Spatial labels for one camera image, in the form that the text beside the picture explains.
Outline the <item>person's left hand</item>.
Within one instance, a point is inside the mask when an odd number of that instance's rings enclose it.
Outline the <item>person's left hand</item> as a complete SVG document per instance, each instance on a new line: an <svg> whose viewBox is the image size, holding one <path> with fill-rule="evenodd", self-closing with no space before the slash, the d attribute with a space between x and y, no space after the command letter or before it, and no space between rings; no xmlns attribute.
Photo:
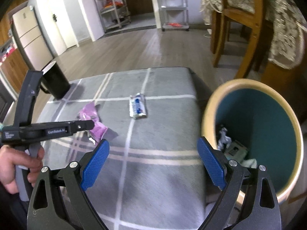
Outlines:
<svg viewBox="0 0 307 230"><path fill-rule="evenodd" d="M34 187L39 176L39 172L43 167L43 158L45 151L40 146L37 157L30 157L25 152L13 149L9 145L1 147L1 184L10 194L18 193L17 183L15 179L15 166L24 166L30 170L27 180Z"/></svg>

